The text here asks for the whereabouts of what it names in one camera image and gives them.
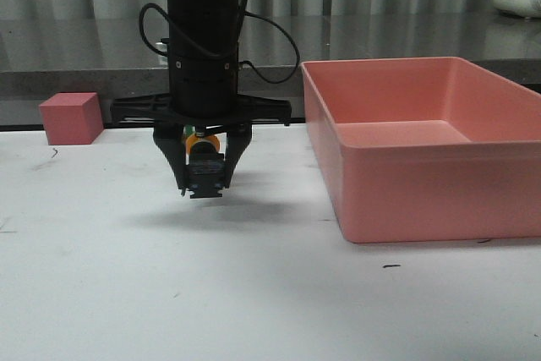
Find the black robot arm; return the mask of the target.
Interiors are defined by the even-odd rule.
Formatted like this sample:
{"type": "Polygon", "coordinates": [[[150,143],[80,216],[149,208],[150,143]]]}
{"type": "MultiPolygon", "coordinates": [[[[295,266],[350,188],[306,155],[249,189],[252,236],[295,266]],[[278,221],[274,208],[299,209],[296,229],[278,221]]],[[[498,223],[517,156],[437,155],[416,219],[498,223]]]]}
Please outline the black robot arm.
{"type": "Polygon", "coordinates": [[[148,118],[178,189],[193,199],[216,198],[252,139],[256,120],[287,125],[288,101],[238,92],[239,36],[248,0],[167,0],[158,13],[168,36],[160,55],[168,63],[167,93],[117,99],[114,122],[148,118]]]}

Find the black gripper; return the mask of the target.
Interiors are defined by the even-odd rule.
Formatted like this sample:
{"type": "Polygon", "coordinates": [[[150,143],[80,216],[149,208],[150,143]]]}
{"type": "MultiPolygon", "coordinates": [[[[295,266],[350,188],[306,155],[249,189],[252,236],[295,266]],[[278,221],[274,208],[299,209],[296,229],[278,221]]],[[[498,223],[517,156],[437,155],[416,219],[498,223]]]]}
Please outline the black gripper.
{"type": "Polygon", "coordinates": [[[186,193],[186,148],[183,125],[199,127],[232,125],[227,131],[224,187],[228,189],[234,170],[252,140],[252,122],[264,121],[289,125],[292,106],[289,101],[237,94],[232,104],[218,98],[191,100],[186,107],[175,104],[169,94],[116,99],[110,107],[115,124],[140,119],[155,124],[153,140],[172,169],[182,196],[186,193]]]}

